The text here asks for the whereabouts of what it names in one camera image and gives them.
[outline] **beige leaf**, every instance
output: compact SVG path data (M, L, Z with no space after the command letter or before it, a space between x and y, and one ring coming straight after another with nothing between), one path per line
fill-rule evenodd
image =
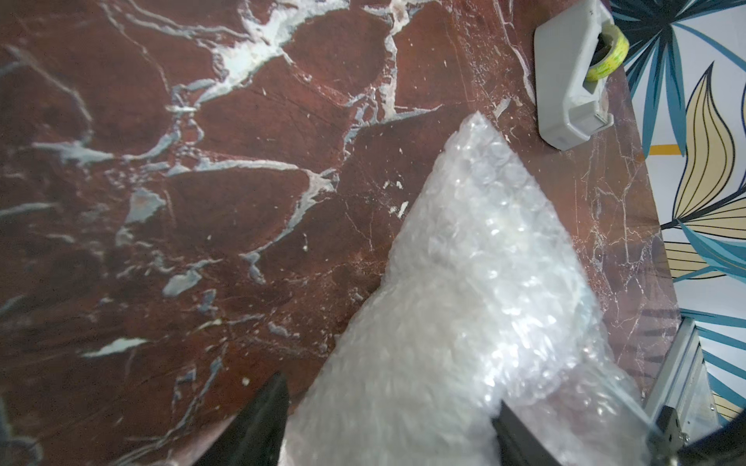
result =
M712 65L704 72L686 107L686 167L674 204L674 218L705 207L733 172L733 138L712 100Z
M715 406L717 406L718 412L729 421L735 419L743 411L740 406L734 405L715 392L712 393L712 396L715 398Z
M725 204L706 215L685 223L687 227L697 233L746 239L746 198Z
M665 242L665 255L668 257L668 267L671 269L673 278L707 267L707 262L704 262L704 259L697 254L697 251L689 243L667 241ZM723 277L724 275L722 272L712 271L698 275L695 280Z

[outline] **blue leaf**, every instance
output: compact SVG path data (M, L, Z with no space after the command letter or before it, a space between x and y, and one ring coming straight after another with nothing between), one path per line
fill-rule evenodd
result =
M718 343L726 344L728 346L746 351L746 342L736 340L735 338L731 338L728 335L723 335L722 333L718 333L704 327L697 327L697 330L700 333L700 337L703 339L713 340Z
M614 21L619 21L620 19L623 21L632 21L632 22L638 22L639 19L633 18L632 16L627 16L624 13L617 13L616 10L612 13L614 16Z
M686 154L686 98L684 95L684 79L681 71L681 55L676 41L674 29L668 27L670 34L668 42L668 62L665 67L665 94L668 98L668 115L671 117L671 127L679 145L681 155Z
M746 242L718 241L679 223L695 251L717 270L746 283Z
M694 1L686 10L677 15L676 21L696 18L702 15L717 13L718 11L727 10L746 4L746 0L707 0Z
M746 60L731 52L725 45L722 45L720 42L714 40L710 36L702 34L700 31L697 31L694 28L690 28L689 26L685 26L680 23L674 23L674 26L676 26L677 28L682 28L684 31L691 32L695 36L710 44L715 50L722 53L728 60L732 61L740 69L746 71Z
M655 120L658 117L658 104L660 103L660 87L663 84L663 73L665 71L665 41L660 40L653 54L651 70L648 75L648 90L645 93L645 110L642 114L642 153L647 157L651 151Z
M647 0L617 0L614 1L612 8L614 10L630 10L634 11L640 17L655 17L658 13L657 5L650 5Z
M719 367L723 371L728 371L731 374L735 375L736 377L739 377L741 379L746 379L746 371L741 369L739 366L731 364L725 359L718 358L714 354L708 353L707 351L704 351L704 350L702 351L702 356L704 356L705 362L708 362L716 367Z
M744 127L744 132L746 133L746 86L744 86L744 93L741 96L741 125ZM741 188L746 186L746 172L744 173L744 177L741 179Z
M711 314L709 312L693 311L691 309L681 309L683 317L691 317L697 322L705 324L724 325L726 327L738 327L746 329L746 319L731 317L729 315Z
M653 39L645 44L639 44L637 51L633 53L633 49L630 48L630 55L627 55L625 65L632 63L627 69L627 81L630 84L630 94L634 97L637 91L637 85L640 84L640 77L645 67L648 65L648 61L651 58L651 53L656 48L656 44L660 41L659 36L655 36Z

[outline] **leaf pattern wallpaper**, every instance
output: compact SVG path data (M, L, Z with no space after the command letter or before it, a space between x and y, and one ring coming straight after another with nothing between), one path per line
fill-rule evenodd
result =
M746 0L612 0L682 315L725 424L746 406Z

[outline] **red marble surface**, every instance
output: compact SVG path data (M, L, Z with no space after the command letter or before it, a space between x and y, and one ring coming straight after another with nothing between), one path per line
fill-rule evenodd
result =
M554 202L644 396L678 311L623 72L591 142L536 126L533 31L569 3L3 2L5 459L188 465L273 372L297 400L475 110Z

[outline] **printed leaf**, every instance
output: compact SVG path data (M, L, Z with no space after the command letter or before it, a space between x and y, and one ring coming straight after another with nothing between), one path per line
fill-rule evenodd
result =
M713 394L717 394L719 397L730 401L733 405L740 408L746 406L746 399L736 393L731 387L718 380L717 377L714 377L712 374L707 374L707 379L709 380L709 386L712 389Z
M665 29L669 34L667 58L665 66L665 94L668 101L668 115L671 117L671 128L674 130L676 143L681 154L686 152L686 97L684 96L684 79L681 71L681 55L679 43L676 41L674 29Z
M729 202L706 215L685 223L697 233L746 239L746 198Z
M674 218L705 207L733 173L735 147L712 99L712 65L704 72L686 107L686 166L674 203Z
M741 125L744 127L744 132L746 133L746 86L744 86L744 93L741 95ZM746 185L746 173L744 173L744 177L741 179L741 188Z
M634 97L637 91L637 85L640 84L642 72L650 61L653 50L657 50L657 44L660 38L658 36L648 40L648 42L638 42L630 46L630 52L627 59L632 61L632 65L627 68L627 82L630 84L630 94Z
M728 8L738 7L743 4L746 4L746 0L694 0L686 10L680 14L681 17L678 19L696 18L698 16L716 13Z
M667 241L665 242L665 255L668 257L668 267L671 269L671 276L674 279L708 267L707 262L697 254L697 251L689 243ZM711 271L692 279L701 280L723 277L724 275L722 272Z
M691 32L695 36L699 37L703 41L707 42L714 48L715 50L719 51L721 54L723 54L724 57L726 57L728 60L732 61L734 65L738 66L740 69L746 71L746 60L739 57L738 55L734 54L728 47L721 44L717 40L711 38L707 34L702 34L700 31L697 31L694 28L690 28L687 25L683 25L679 22L674 24L677 28L682 28L684 31Z
M727 416L729 420L736 418L736 416L741 414L741 411L743 411L741 406L734 405L716 393L713 393L713 395L715 395L715 405L718 407L718 412Z
M663 84L663 73L665 71L666 42L658 42L651 61L651 71L648 75L648 89L645 91L645 108L642 112L642 153L647 157L651 151L655 121L658 117L658 104L660 103L660 87Z
M746 283L746 242L718 241L680 225L689 243L707 265Z

